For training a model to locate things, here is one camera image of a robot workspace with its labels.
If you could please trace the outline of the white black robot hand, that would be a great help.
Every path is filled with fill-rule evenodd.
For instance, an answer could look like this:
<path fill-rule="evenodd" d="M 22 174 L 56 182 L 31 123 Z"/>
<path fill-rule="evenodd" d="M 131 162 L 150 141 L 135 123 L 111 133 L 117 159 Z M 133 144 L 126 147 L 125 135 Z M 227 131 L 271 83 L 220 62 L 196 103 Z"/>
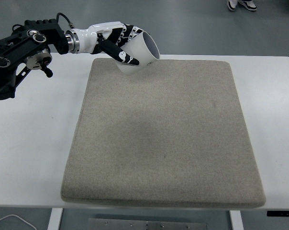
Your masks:
<path fill-rule="evenodd" d="M 135 25 L 124 25 L 122 22 L 100 23 L 91 25 L 87 29 L 75 29 L 75 53 L 93 54 L 99 44 L 100 49 L 116 61 L 138 66 L 139 60 L 120 47 L 143 31 Z"/>

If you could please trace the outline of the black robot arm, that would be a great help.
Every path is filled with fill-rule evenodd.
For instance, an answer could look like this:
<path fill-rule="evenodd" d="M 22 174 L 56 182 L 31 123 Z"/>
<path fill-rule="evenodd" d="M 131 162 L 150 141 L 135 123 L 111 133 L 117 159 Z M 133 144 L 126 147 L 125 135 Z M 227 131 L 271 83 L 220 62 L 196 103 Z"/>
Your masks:
<path fill-rule="evenodd" d="M 144 31 L 134 25 L 110 22 L 91 25 L 88 29 L 77 29 L 68 20 L 70 29 L 64 32 L 55 19 L 30 21 L 12 27 L 12 34 L 0 40 L 0 101 L 15 97 L 17 86 L 32 70 L 41 70 L 53 76 L 48 65 L 52 61 L 50 45 L 61 54 L 106 53 L 111 58 L 131 66 L 140 61 L 123 51 L 123 45 Z"/>

